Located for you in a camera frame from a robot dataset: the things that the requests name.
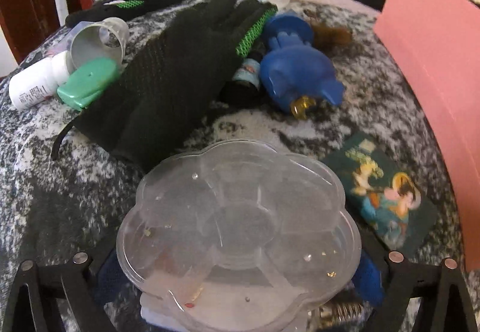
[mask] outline white pill bottle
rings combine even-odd
[[[22,111],[51,98],[73,71],[69,51],[36,62],[10,79],[8,91],[12,104]]]

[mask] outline black strap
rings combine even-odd
[[[57,160],[58,159],[58,151],[60,150],[60,146],[62,145],[62,141],[67,135],[68,132],[70,132],[70,129],[73,127],[73,124],[75,122],[75,117],[73,120],[71,120],[63,129],[62,131],[57,135],[55,138],[55,141],[53,142],[52,146],[52,152],[50,153],[50,158],[52,160]]]

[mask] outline metal screw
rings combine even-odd
[[[308,312],[307,332],[359,322],[364,314],[362,304],[330,301]]]
[[[86,252],[78,252],[74,256],[73,262],[75,264],[82,264],[88,260],[88,255]]]
[[[21,269],[22,271],[28,271],[29,269],[31,269],[33,267],[33,262],[32,260],[25,260],[22,265],[21,265]]]
[[[456,269],[457,266],[458,266],[458,265],[457,265],[457,262],[456,262],[455,260],[451,259],[451,258],[445,259],[445,262],[444,262],[444,263],[445,263],[445,265],[446,265],[449,269],[451,269],[451,270]]]
[[[392,251],[388,254],[388,259],[392,260],[393,263],[403,262],[403,255],[398,251]]]

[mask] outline gray and white blanket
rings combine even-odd
[[[188,0],[131,21],[125,62],[159,34],[177,11],[199,1]],[[346,88],[342,105],[334,108],[323,103],[309,120],[298,121],[268,104],[238,111],[212,103],[203,126],[191,134],[182,150],[249,138],[321,160],[352,133],[364,131],[378,139],[387,155],[412,175],[438,208],[439,219],[416,260],[438,264],[450,256],[462,265],[462,234],[445,163],[414,93],[373,33],[374,18],[302,1],[292,1],[289,8],[300,14],[304,9],[314,10],[328,25],[352,30],[355,43],[332,56],[338,79]],[[67,29],[60,29],[14,73],[42,58],[66,33]],[[39,265],[60,263],[76,251],[92,247],[108,228],[119,226],[134,205],[142,177],[76,130],[69,133],[59,159],[52,162],[54,138],[75,111],[53,99],[18,112],[11,105],[8,84],[9,78],[0,83],[1,314],[22,260],[33,259]],[[465,274],[465,280],[480,325],[480,271]],[[119,332],[157,331],[141,319],[139,307],[139,292],[126,285],[106,311]],[[410,328],[413,317],[414,309],[406,317],[404,330]],[[65,323],[69,332],[77,330],[68,315]]]

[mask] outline brown fuzzy object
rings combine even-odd
[[[322,22],[310,22],[313,29],[313,44],[320,52],[329,52],[335,46],[346,46],[352,42],[352,33],[347,28],[330,28]]]

